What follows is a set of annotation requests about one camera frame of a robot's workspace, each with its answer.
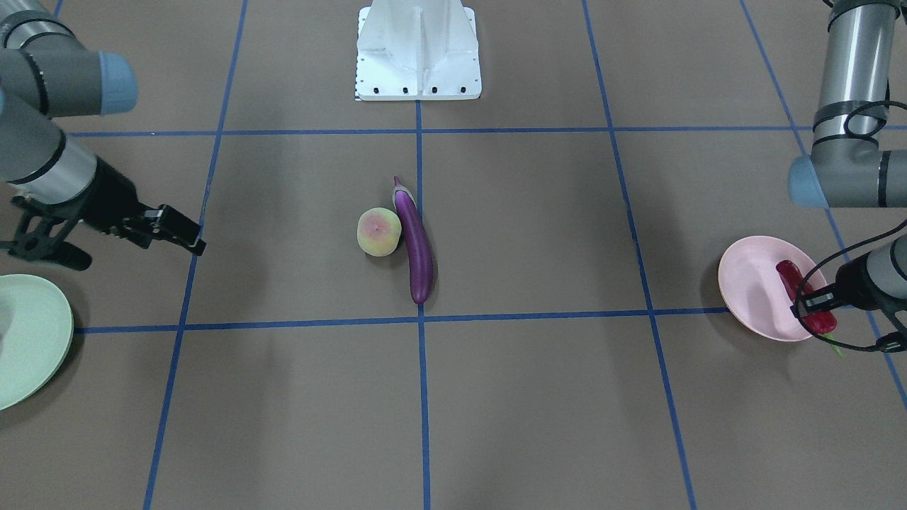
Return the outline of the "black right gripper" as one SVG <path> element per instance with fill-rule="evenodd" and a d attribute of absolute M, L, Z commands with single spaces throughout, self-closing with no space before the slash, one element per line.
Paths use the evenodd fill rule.
<path fill-rule="evenodd" d="M 97 161 L 93 180 L 74 199 L 51 204 L 37 197 L 17 197 L 13 205 L 22 214 L 12 239 L 1 242 L 2 252 L 32 264 L 88 270 L 91 255 L 67 241 L 79 222 L 142 249 L 168 242 L 201 257 L 207 248 L 200 225 L 169 205 L 147 210 L 134 183 L 104 159 Z"/>

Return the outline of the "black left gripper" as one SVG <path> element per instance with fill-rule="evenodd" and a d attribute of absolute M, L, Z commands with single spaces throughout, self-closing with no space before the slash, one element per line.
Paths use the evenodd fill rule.
<path fill-rule="evenodd" d="M 835 274 L 835 283 L 814 288 L 798 288 L 791 302 L 794 315 L 814 315 L 842 309 L 848 305 L 859 310 L 881 310 L 877 286 L 870 278 L 868 262 L 846 262 Z"/>

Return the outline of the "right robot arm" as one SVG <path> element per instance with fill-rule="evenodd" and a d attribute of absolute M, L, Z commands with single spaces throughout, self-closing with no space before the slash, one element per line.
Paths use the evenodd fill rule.
<path fill-rule="evenodd" d="M 1 22 L 1 174 L 21 213 L 2 252 L 87 270 L 91 256 L 67 241 L 85 224 L 143 249 L 163 241 L 200 256 L 198 223 L 167 204 L 143 204 L 130 179 L 56 123 L 130 112 L 138 81 L 126 58 L 86 49 L 38 1 L 4 1 Z"/>

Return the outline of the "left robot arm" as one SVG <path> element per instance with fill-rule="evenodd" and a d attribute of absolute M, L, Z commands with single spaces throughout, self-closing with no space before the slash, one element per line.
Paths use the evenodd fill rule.
<path fill-rule="evenodd" d="M 789 196 L 805 208 L 904 208 L 903 149 L 881 149 L 891 48 L 903 1 L 835 1 L 809 154 L 790 166 Z"/>

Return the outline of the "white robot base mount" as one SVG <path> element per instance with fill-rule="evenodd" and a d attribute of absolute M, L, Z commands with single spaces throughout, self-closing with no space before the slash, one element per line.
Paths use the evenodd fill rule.
<path fill-rule="evenodd" d="M 357 22 L 357 101 L 482 96 L 476 16 L 462 2 L 373 1 Z"/>

